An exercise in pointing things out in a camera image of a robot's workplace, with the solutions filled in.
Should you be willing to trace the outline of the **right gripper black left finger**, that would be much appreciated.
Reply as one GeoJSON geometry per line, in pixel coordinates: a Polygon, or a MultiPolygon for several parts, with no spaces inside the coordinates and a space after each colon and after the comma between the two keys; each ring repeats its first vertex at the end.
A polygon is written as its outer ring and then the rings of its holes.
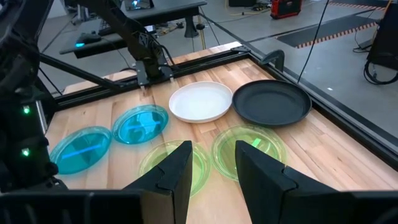
{"type": "Polygon", "coordinates": [[[192,185],[193,146],[183,141],[146,174],[124,188],[133,191],[133,223],[185,223],[192,185]]]}

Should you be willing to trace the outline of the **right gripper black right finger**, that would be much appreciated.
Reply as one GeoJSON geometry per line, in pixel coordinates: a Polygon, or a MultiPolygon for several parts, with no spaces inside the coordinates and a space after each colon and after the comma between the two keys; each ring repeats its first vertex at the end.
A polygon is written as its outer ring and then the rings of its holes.
{"type": "Polygon", "coordinates": [[[236,141],[239,184],[253,223],[348,223],[349,196],[236,141]]]}

